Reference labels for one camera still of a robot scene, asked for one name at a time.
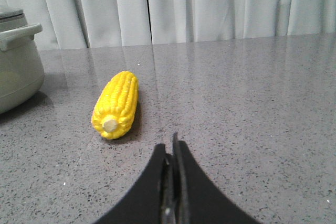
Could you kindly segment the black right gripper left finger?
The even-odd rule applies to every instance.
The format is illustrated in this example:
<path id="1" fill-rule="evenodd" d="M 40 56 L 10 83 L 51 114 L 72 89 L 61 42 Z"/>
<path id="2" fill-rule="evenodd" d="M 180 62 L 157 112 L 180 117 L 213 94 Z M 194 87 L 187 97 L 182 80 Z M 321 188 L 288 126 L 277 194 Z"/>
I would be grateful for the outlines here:
<path id="1" fill-rule="evenodd" d="M 138 180 L 96 223 L 160 223 L 165 160 L 165 145 L 156 145 Z"/>

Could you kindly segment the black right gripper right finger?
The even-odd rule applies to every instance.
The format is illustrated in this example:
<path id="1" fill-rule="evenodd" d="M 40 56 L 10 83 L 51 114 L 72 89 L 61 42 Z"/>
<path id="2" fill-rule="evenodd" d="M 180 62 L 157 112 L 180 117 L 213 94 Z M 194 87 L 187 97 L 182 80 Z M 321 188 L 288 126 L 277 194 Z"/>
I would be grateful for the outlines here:
<path id="1" fill-rule="evenodd" d="M 258 223 L 208 178 L 187 143 L 173 134 L 178 223 Z"/>

